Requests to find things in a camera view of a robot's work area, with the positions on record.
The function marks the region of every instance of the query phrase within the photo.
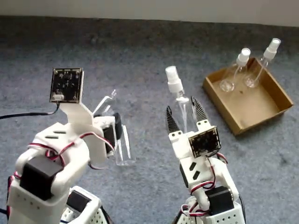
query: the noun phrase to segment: bottle cap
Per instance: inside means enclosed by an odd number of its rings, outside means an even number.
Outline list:
[[[247,64],[250,56],[249,48],[243,48],[239,56],[237,57],[237,65],[243,67]]]
[[[165,69],[166,76],[168,79],[168,88],[172,93],[180,92],[183,90],[183,84],[181,79],[178,77],[178,71],[175,66],[170,66]]]
[[[272,60],[276,55],[280,43],[281,43],[280,39],[273,38],[270,45],[267,47],[266,51],[264,52],[263,56],[268,60]]]

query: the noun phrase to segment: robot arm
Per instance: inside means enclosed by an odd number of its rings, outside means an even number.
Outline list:
[[[244,224],[242,208],[236,202],[238,190],[226,163],[213,158],[221,148],[217,127],[212,126],[199,102],[191,97],[197,131],[182,133],[166,109],[166,127],[186,187],[194,196],[193,203],[182,206],[182,216],[204,224]]]
[[[9,224],[58,224],[66,206],[77,214],[71,224],[87,224],[96,214],[103,214],[97,197],[70,187],[87,164],[95,168],[115,155],[121,122],[117,113],[94,117],[82,104],[83,76],[82,68],[53,70],[50,102],[60,103],[68,123],[56,123],[38,133],[17,159],[7,201]],[[70,205],[75,191],[79,199],[88,198],[79,211],[73,208],[74,202]]]

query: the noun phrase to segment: white wall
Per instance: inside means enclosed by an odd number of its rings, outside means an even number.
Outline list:
[[[260,23],[299,27],[299,0],[0,0],[1,15]]]

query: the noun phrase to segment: transparent bottle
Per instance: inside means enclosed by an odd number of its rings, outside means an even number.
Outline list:
[[[197,131],[192,103],[190,98],[185,95],[182,81],[178,77],[177,68],[175,66],[170,66],[167,67],[165,71],[169,90],[174,96],[174,100],[169,105],[174,120],[183,133]]]
[[[255,88],[259,84],[259,79],[261,74],[269,65],[269,62],[273,60],[276,55],[277,49],[280,45],[281,41],[278,38],[273,38],[270,45],[267,47],[266,51],[264,52],[263,56],[260,59],[257,59],[258,62],[261,64],[261,67],[257,66],[252,73],[248,74],[244,78],[244,83],[250,88]]]
[[[219,83],[219,86],[223,91],[233,91],[238,81],[246,75],[249,56],[250,50],[248,48],[243,48],[238,55],[236,62],[226,69],[223,78]]]
[[[135,163],[135,155],[132,153],[128,131],[126,125],[123,123],[123,118],[118,113],[118,100],[116,97],[116,90],[110,96],[105,96],[97,108],[94,110],[93,115],[96,116],[114,116],[115,123],[120,126],[115,127],[116,143],[115,143],[115,160],[118,166],[130,166]]]

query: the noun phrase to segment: brown cardboard box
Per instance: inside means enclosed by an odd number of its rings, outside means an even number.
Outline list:
[[[261,64],[251,58],[247,66],[250,73],[257,66],[260,68]],[[208,75],[203,88],[234,135],[278,116],[293,106],[292,100],[268,70],[261,74],[256,88],[249,88],[240,80],[234,91],[224,92],[220,89],[219,82],[225,70]]]

